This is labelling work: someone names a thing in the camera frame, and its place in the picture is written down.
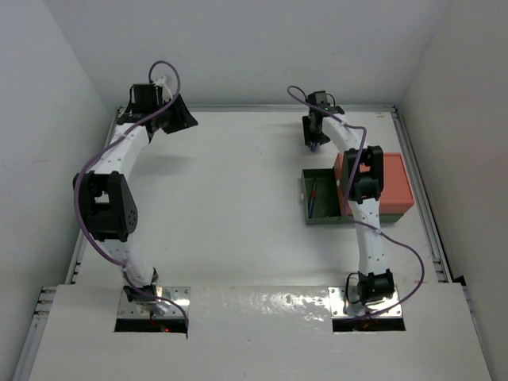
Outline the green drawer box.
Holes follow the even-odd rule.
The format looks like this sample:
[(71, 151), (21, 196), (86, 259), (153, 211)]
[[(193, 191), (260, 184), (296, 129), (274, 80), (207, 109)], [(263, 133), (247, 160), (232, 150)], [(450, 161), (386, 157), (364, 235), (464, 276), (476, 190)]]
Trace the green drawer box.
[[(314, 214), (308, 218), (307, 205), (313, 179), (317, 179)], [(332, 168), (303, 169), (302, 196), (306, 199), (304, 215), (307, 225), (351, 225), (352, 222), (342, 216), (342, 201), (339, 196), (335, 172)], [(388, 170), (384, 172), (384, 188), (380, 197), (380, 222), (382, 225), (394, 224), (414, 206), (408, 178), (405, 171)], [(340, 211), (340, 217), (326, 217), (334, 211)]]

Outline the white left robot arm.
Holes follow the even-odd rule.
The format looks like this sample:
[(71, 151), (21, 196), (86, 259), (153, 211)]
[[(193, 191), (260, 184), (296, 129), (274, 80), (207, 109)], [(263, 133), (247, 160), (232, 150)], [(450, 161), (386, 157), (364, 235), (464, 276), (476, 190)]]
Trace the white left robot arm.
[(159, 285), (156, 269), (132, 246), (139, 215), (128, 180), (156, 132), (171, 134), (197, 124), (182, 96), (173, 93), (168, 83), (134, 84), (129, 104), (117, 116), (111, 142), (73, 181), (80, 225), (88, 241), (120, 269), (128, 302), (150, 314), (171, 302)]

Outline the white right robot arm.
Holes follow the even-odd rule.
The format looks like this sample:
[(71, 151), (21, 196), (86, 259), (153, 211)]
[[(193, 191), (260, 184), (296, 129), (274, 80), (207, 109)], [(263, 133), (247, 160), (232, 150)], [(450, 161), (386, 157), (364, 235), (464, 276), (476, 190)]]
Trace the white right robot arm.
[(380, 231), (380, 196), (384, 188), (384, 156), (380, 146), (366, 142), (367, 130), (351, 126), (344, 111), (329, 104), (325, 91), (304, 97), (310, 107), (310, 137), (332, 142), (342, 154), (340, 186), (342, 214), (356, 226), (359, 246), (359, 303), (366, 306), (389, 298), (394, 280), (385, 258)]

